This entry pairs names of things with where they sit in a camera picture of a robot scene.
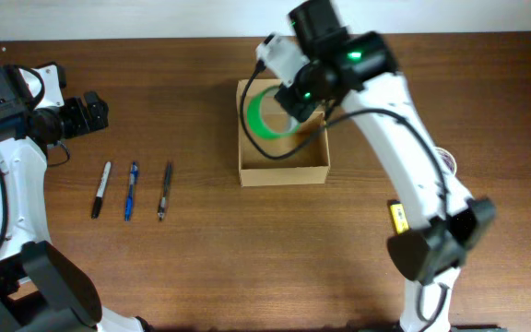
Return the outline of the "black white marker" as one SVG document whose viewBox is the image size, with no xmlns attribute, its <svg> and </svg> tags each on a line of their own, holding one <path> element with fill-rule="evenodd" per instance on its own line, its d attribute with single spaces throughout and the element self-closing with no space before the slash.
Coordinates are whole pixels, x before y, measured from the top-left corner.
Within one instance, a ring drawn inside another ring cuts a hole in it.
<svg viewBox="0 0 531 332">
<path fill-rule="evenodd" d="M 103 196 L 104 196 L 105 189 L 106 189 L 106 186 L 109 180 L 111 169 L 112 169 L 112 163 L 110 161 L 107 161 L 104 165 L 103 172 L 100 178 L 100 184 L 96 191 L 96 195 L 95 195 L 94 202 L 92 205 L 92 210 L 90 214 L 90 217 L 92 219 L 97 219 L 100 215 L 100 210 L 101 210 L 102 203 L 103 203 Z"/>
</svg>

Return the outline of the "blue pen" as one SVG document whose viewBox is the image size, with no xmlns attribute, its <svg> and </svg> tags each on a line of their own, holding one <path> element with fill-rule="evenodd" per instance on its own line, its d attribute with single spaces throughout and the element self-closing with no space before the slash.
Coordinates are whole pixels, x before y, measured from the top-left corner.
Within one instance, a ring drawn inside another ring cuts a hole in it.
<svg viewBox="0 0 531 332">
<path fill-rule="evenodd" d="M 135 195 L 137 178 L 138 178 L 138 165 L 136 161 L 133 161 L 130 167 L 130 172 L 129 172 L 128 191 L 127 191 L 125 207 L 124 207 L 124 220 L 125 221 L 129 221 L 133 215 L 134 195 Z"/>
</svg>

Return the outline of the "white tape roll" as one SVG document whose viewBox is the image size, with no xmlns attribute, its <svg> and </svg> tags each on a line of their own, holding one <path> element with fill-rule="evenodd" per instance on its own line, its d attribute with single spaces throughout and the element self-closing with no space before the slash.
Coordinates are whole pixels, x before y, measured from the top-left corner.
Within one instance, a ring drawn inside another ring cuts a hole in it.
<svg viewBox="0 0 531 332">
<path fill-rule="evenodd" d="M 442 161 L 444 162 L 444 164 L 447 166 L 447 168 L 452 173 L 452 175 L 456 175 L 457 162 L 454 158 L 454 155 L 445 148 L 436 147 L 435 149 L 437 153 L 440 155 L 440 157 L 442 158 Z"/>
</svg>

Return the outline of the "green tape roll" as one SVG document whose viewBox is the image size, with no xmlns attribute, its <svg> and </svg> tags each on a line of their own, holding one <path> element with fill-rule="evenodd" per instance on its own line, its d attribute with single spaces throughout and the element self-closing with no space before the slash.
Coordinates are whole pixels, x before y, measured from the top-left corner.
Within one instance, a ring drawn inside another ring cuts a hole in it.
<svg viewBox="0 0 531 332">
<path fill-rule="evenodd" d="M 246 121 L 251 131 L 266 140 L 279 139 L 296 133 L 301 124 L 283 110 L 275 108 L 273 101 L 279 87 L 270 86 L 251 98 L 246 111 Z"/>
</svg>

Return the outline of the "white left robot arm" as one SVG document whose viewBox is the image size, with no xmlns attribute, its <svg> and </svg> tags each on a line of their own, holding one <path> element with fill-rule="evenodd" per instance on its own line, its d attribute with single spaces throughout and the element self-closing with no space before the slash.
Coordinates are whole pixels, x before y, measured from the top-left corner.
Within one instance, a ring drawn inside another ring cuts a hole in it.
<svg viewBox="0 0 531 332">
<path fill-rule="evenodd" d="M 91 279 L 52 243 L 44 198 L 48 151 L 108 126 L 94 91 L 65 98 L 55 62 L 0 65 L 0 331 L 150 331 L 104 307 Z"/>
</svg>

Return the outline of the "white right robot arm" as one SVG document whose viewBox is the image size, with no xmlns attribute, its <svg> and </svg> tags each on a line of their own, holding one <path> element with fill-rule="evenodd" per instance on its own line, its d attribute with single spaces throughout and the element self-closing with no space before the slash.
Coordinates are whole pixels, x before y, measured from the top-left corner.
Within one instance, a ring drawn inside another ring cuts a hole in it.
<svg viewBox="0 0 531 332">
<path fill-rule="evenodd" d="M 440 157 L 384 38 L 348 33 L 328 1 L 289 13 L 296 38 L 264 44 L 265 65 L 281 81 L 276 99 L 302 122 L 325 101 L 366 137 L 404 205 L 407 228 L 387 249 L 405 280 L 401 331 L 449 331 L 453 288 L 469 252 L 496 216 L 473 197 Z"/>
</svg>

